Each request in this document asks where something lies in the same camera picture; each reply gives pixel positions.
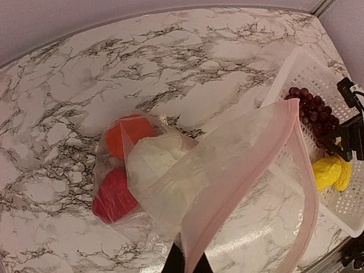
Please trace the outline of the white toy cauliflower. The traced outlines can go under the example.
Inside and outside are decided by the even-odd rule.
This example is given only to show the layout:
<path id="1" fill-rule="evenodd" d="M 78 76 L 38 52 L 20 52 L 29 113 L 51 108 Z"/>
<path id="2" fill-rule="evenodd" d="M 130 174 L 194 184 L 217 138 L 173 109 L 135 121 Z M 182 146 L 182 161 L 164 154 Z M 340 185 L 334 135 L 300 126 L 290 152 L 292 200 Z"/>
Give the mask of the white toy cauliflower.
<path id="1" fill-rule="evenodd" d="M 142 193 L 196 145 L 196 140 L 179 133 L 165 133 L 139 140 L 126 160 L 131 194 L 141 203 Z"/>

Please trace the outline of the clear zip top bag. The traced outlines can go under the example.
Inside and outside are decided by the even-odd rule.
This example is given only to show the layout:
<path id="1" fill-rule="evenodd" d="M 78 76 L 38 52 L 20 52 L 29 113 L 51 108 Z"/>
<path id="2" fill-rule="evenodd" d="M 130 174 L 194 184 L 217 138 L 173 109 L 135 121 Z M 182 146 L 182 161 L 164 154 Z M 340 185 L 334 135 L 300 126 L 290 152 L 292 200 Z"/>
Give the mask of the clear zip top bag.
<path id="1" fill-rule="evenodd" d="M 149 120 L 155 137 L 184 135 L 159 118 L 137 115 Z M 93 200 L 110 171 L 125 168 L 127 174 L 135 144 L 124 128 L 123 160 L 106 144 L 106 133 L 117 121 L 98 146 Z M 107 225 L 134 242 L 152 235 L 153 247 L 166 243 L 170 251 L 176 243 L 184 272 L 196 272 L 203 253 L 213 272 L 292 272 L 312 238 L 319 210 L 299 100 L 255 109 L 196 141 L 142 193 L 136 208 Z"/>

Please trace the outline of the dark red toy grapes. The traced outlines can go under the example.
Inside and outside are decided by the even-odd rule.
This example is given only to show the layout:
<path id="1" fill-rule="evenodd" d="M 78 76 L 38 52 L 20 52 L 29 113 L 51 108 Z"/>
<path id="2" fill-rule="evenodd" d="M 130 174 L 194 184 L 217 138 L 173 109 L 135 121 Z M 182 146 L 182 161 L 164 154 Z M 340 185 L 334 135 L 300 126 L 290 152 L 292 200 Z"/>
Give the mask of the dark red toy grapes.
<path id="1" fill-rule="evenodd" d="M 340 124 L 332 108 L 326 106 L 321 96 L 314 96 L 307 88 L 290 87 L 284 99 L 292 98 L 300 100 L 299 118 L 304 126 L 311 128 L 316 146 L 324 149 L 328 156 L 333 156 L 335 152 L 326 149 L 320 142 L 321 136 L 334 131 Z"/>

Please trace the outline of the orange toy pumpkin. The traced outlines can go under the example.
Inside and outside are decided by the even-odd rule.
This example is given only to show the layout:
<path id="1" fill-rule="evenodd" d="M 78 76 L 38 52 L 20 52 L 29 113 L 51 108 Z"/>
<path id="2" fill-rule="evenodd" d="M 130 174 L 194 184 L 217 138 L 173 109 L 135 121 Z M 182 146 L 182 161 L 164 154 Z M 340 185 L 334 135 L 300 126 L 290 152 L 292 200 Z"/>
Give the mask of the orange toy pumpkin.
<path id="1" fill-rule="evenodd" d="M 137 114 L 119 119 L 106 133 L 106 144 L 110 154 L 118 159 L 124 159 L 122 127 L 132 144 L 146 137 L 154 137 L 155 132 L 149 120 Z"/>

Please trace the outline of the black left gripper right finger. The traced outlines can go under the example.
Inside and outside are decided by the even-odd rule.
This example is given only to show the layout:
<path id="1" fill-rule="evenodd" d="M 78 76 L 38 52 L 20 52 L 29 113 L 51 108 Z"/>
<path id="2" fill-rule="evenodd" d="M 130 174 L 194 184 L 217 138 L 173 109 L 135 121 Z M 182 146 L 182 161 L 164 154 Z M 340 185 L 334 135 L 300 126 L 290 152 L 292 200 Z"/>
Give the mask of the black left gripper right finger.
<path id="1" fill-rule="evenodd" d="M 196 273 L 213 273 L 205 253 L 203 253 L 196 266 Z"/>

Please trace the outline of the red toy bell pepper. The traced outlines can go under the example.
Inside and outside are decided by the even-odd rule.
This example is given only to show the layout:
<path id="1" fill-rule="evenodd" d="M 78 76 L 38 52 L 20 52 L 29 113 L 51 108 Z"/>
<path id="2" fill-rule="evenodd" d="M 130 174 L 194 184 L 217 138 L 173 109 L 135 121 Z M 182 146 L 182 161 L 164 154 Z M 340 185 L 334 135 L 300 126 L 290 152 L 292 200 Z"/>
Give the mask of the red toy bell pepper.
<path id="1" fill-rule="evenodd" d="M 125 168 L 110 171 L 100 185 L 93 200 L 92 211 L 104 223 L 112 224 L 123 218 L 138 205 L 128 189 Z"/>

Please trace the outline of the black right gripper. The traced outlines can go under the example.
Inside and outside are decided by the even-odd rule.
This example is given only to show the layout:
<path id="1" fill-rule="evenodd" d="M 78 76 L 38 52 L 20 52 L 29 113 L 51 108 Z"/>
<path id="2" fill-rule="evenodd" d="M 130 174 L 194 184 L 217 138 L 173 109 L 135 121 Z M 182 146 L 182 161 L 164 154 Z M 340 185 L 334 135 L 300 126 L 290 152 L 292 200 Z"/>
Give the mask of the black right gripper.
<path id="1" fill-rule="evenodd" d="M 340 138 L 341 145 L 333 140 Z M 321 144 L 328 150 L 342 156 L 346 162 L 353 159 L 354 151 L 357 160 L 363 161 L 363 116 L 354 116 L 341 125 L 341 129 L 331 131 L 320 137 Z"/>

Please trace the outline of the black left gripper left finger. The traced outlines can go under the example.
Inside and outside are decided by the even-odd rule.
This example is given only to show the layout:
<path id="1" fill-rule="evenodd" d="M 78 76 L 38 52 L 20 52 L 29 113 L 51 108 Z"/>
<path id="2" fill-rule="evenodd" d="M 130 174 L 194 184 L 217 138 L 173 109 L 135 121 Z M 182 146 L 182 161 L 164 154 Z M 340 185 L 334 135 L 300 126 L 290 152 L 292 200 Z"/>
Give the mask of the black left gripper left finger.
<path id="1" fill-rule="evenodd" d="M 183 252 L 176 243 L 173 243 L 162 273 L 184 273 L 185 259 Z"/>

